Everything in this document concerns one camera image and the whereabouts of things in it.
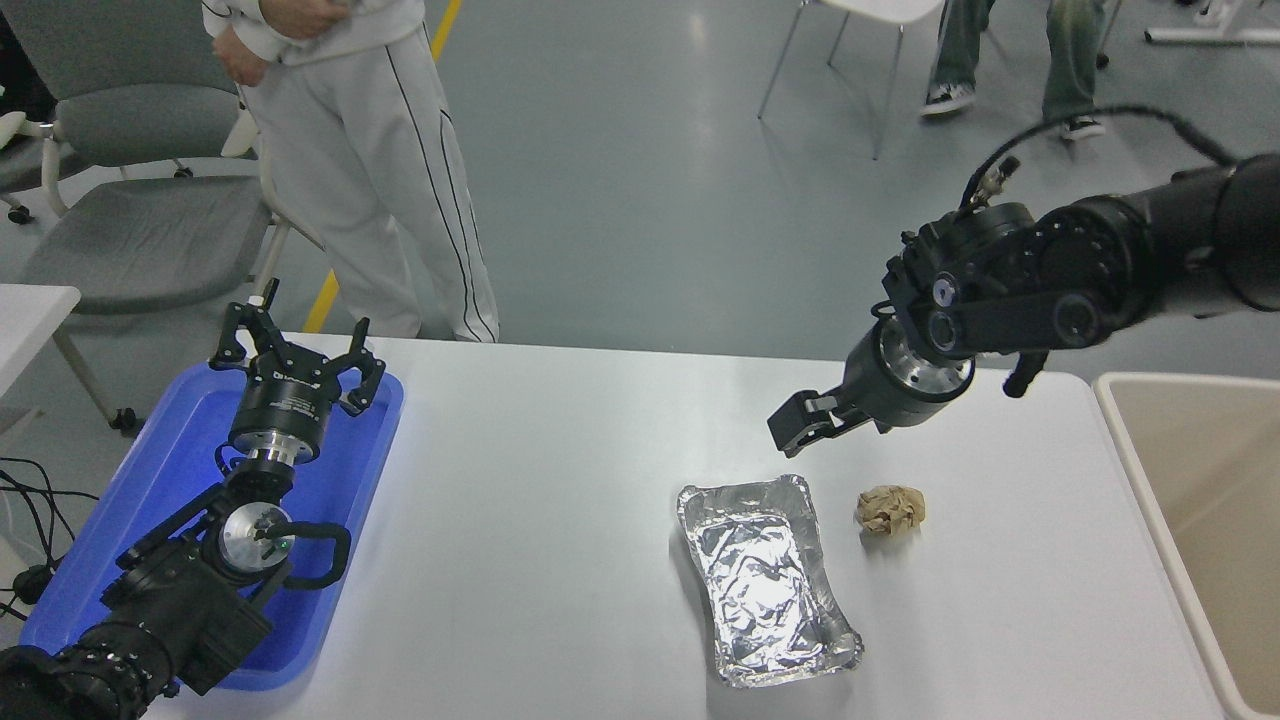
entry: white sweatpants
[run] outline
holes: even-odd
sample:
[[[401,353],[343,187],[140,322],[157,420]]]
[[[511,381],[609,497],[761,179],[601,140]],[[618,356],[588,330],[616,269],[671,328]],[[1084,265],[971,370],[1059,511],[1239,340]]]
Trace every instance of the white sweatpants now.
[[[413,337],[422,309],[397,223],[458,340],[495,342],[498,311],[462,154],[425,28],[387,46],[271,65],[244,100],[282,202],[325,243],[370,334]]]

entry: black cable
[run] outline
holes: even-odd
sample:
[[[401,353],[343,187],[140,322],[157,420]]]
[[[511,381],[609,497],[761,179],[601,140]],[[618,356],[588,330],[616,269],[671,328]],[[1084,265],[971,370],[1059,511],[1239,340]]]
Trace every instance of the black cable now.
[[[67,529],[67,534],[70,536],[72,542],[74,542],[76,541],[76,532],[72,530],[72,524],[67,521],[67,518],[63,516],[61,509],[58,507],[58,502],[54,501],[54,483],[49,479],[49,473],[45,471],[45,466],[41,465],[40,462],[36,462],[35,460],[27,460],[26,457],[0,457],[0,462],[18,462],[18,464],[23,464],[23,465],[31,465],[32,468],[35,468],[36,470],[40,471],[40,477],[45,479],[45,491],[44,492],[47,493],[47,495],[45,495],[45,502],[49,503],[49,511],[50,511],[49,512],[49,539],[50,539],[50,546],[52,546],[52,539],[54,539],[54,515],[56,515],[58,519],[61,520],[63,528]]]
[[[26,623],[27,621],[27,615],[23,614],[23,612],[20,612],[18,609],[15,609],[13,606],[13,603],[18,600],[18,593],[14,592],[13,588],[5,588],[5,589],[3,589],[0,592],[12,592],[13,593],[13,597],[9,598],[9,602],[0,602],[0,618],[4,618],[5,615],[13,615],[14,618],[17,618],[17,619],[22,620],[23,623]]]
[[[1183,138],[1187,145],[1192,146],[1197,152],[1204,155],[1210,160],[1213,160],[1219,165],[1228,167],[1234,165],[1239,161],[1239,158],[1229,152],[1225,147],[1219,145],[1215,140],[1210,138],[1207,135],[1202,133],[1196,126],[1190,124],[1187,119],[1167,113],[1165,110],[1158,110],[1156,108],[1149,108],[1147,105],[1107,105],[1103,108],[1097,108],[1088,113],[1089,115],[1140,115],[1147,118],[1156,118],[1164,120],[1174,127],[1174,132],[1178,137]],[[969,177],[969,184],[964,188],[964,197],[960,199],[960,209],[964,210],[973,201],[974,193],[978,191],[978,184],[982,183],[983,176],[987,170],[996,164],[997,160],[1005,156],[1006,152],[1021,145],[1027,138],[1039,135],[1046,129],[1060,126],[1066,120],[1076,117],[1069,115],[1062,118],[1055,118],[1051,120],[1044,120],[1042,123],[1034,124],[1030,128],[1015,135],[1007,142],[1001,145],[992,152],[978,169]]]
[[[223,459],[223,451],[227,450],[228,447],[234,447],[234,446],[230,442],[224,442],[214,448],[214,462],[218,462],[218,469],[223,473],[224,478],[227,475],[230,475],[232,470],[234,470],[237,465],[244,461],[243,457],[232,457],[230,462]]]
[[[36,523],[36,534],[40,537],[40,547],[45,551],[45,561],[52,562],[54,561],[52,534],[50,533],[49,537],[45,536],[45,525],[44,523],[40,521],[40,511],[36,510],[36,503],[32,502],[31,500],[31,492],[26,489],[28,486],[23,486],[18,480],[13,479],[13,477],[10,477],[9,473],[5,473],[4,470],[0,470],[0,480],[5,480],[13,486],[12,488],[0,488],[0,491],[17,492],[18,495],[22,496],[22,500],[27,503],[27,509],[31,511],[31,519]]]

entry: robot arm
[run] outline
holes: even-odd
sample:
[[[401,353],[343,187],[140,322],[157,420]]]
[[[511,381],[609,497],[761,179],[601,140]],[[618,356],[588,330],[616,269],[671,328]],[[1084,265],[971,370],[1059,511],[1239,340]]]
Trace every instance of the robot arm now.
[[[348,530],[294,521],[279,506],[294,465],[320,455],[329,411],[358,415],[372,401],[384,363],[365,347],[369,320],[351,350],[334,359],[284,340],[262,305],[230,304],[215,370],[243,370],[246,387],[227,446],[243,454],[225,478],[138,539],[116,564],[123,574],[102,593],[110,615],[50,656],[19,646],[0,652],[0,717],[5,720],[134,720],[177,680],[205,694],[271,632],[262,615],[282,587],[320,589],[342,578]],[[247,329],[257,354],[236,341]],[[338,375],[358,369],[343,393]],[[294,577],[288,560],[298,539],[333,541],[333,561],[319,578]]]
[[[1280,310],[1280,155],[1088,197],[1038,222],[980,197],[902,242],[841,384],[797,392],[769,418],[788,457],[867,421],[923,423],[969,387],[980,352],[1020,354],[1005,384],[1020,397],[1050,351],[1153,315]]]

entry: crumpled paper ball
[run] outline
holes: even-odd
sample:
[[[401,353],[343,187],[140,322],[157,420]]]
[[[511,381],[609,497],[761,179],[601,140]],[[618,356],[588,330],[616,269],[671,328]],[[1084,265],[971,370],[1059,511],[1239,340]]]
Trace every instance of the crumpled paper ball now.
[[[924,493],[905,486],[877,486],[858,496],[858,521],[873,533],[895,534],[924,521]]]

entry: yellow floor line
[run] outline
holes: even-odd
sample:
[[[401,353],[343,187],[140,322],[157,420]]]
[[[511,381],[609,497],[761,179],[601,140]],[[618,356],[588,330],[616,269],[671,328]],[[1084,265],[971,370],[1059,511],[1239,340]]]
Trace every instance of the yellow floor line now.
[[[431,59],[439,60],[440,54],[444,53],[444,44],[449,41],[449,31],[453,28],[453,19],[458,17],[461,6],[462,0],[449,0],[449,6],[444,9],[444,17],[440,18],[440,24],[435,28],[435,37],[431,38]],[[320,293],[316,295],[316,301],[311,305],[311,311],[307,313],[307,322],[302,324],[302,332],[320,332],[337,297],[338,278],[333,275],[333,270],[329,270],[329,275],[325,277],[324,284],[320,287]]]

